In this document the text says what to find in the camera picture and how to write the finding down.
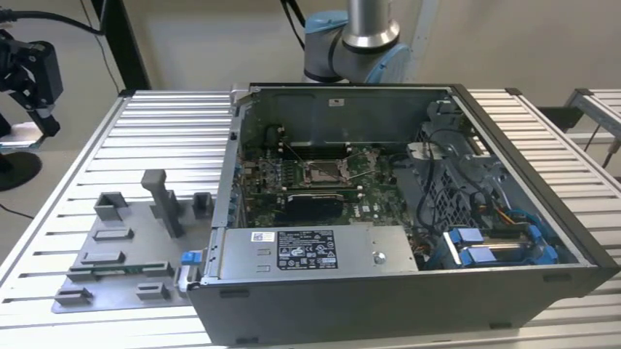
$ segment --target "warning label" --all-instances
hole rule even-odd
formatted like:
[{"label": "warning label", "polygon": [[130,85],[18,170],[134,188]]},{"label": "warning label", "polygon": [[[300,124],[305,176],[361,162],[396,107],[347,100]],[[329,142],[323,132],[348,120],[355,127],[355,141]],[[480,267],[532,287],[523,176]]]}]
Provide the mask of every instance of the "warning label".
[{"label": "warning label", "polygon": [[279,269],[336,269],[332,230],[279,231]]}]

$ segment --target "slotted aluminum surface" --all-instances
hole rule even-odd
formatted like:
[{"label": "slotted aluminum surface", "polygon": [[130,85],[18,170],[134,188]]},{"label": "slotted aluminum surface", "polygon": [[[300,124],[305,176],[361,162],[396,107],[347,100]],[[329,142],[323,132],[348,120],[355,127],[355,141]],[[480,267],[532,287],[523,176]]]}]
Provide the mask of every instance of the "slotted aluminum surface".
[{"label": "slotted aluminum surface", "polygon": [[[530,103],[503,90],[474,96],[567,207],[621,263],[621,194]],[[0,345],[7,348],[201,348],[209,339],[190,307],[56,315],[52,297],[93,223],[101,191],[144,200],[140,172],[165,168],[177,196],[214,194],[228,134],[228,93],[137,92],[121,98],[0,267]],[[284,348],[595,348],[621,346],[621,276],[558,301],[515,330]]]}]

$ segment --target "white wall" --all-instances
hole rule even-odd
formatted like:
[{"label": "white wall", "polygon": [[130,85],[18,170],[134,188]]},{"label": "white wall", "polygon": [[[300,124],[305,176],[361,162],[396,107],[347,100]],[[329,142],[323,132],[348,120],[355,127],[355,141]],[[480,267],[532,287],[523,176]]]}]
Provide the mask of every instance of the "white wall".
[{"label": "white wall", "polygon": [[[345,8],[345,0],[297,3],[305,16]],[[407,43],[419,5],[420,0],[392,0]],[[300,81],[303,52],[279,0],[125,0],[125,7],[154,89]]]},{"label": "white wall", "polygon": [[516,87],[540,104],[621,87],[618,0],[440,0],[417,81]]}]

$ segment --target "gray 3d-printed holder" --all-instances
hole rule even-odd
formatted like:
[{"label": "gray 3d-printed holder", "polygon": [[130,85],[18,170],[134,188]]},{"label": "gray 3d-printed holder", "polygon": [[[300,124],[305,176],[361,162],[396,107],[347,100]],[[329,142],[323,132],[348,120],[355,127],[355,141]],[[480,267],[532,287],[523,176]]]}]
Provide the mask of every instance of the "gray 3d-printed holder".
[{"label": "gray 3d-printed holder", "polygon": [[209,193],[177,201],[164,181],[164,170],[144,172],[140,184],[153,201],[128,203],[121,193],[98,196],[97,219],[54,296],[53,313],[189,305],[178,290],[186,281],[178,278],[197,278],[197,266],[181,270],[180,257],[206,246],[213,202]]}]

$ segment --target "motherboard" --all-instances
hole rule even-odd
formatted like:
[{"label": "motherboard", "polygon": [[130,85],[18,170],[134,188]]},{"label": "motherboard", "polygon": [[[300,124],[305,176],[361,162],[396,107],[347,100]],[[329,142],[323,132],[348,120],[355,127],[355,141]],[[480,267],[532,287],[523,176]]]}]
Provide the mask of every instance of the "motherboard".
[{"label": "motherboard", "polygon": [[392,174],[392,159],[372,145],[257,151],[243,161],[249,227],[412,225]]}]

